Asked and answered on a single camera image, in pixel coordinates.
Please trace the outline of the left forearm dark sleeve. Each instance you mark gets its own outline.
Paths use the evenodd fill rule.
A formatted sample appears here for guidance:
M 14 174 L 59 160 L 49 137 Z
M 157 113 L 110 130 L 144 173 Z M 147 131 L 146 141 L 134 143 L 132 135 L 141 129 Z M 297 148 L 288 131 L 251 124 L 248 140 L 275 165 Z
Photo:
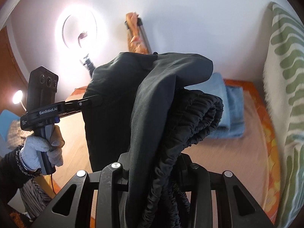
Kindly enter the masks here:
M 24 168 L 20 159 L 22 148 L 23 146 L 18 146 L 1 159 L 0 190 L 3 204 L 8 204 L 25 183 L 41 175 L 40 169 L 31 172 Z

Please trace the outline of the left hand in white glove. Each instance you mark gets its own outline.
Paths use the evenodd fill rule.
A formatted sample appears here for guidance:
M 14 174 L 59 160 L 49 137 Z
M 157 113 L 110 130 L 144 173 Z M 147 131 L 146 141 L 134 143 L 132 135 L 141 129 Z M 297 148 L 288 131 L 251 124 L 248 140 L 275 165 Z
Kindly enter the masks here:
M 55 125 L 49 141 L 39 136 L 30 135 L 26 138 L 20 150 L 20 159 L 23 167 L 34 172 L 41 168 L 38 152 L 45 152 L 52 166 L 62 166 L 62 147 L 65 141 L 58 125 Z

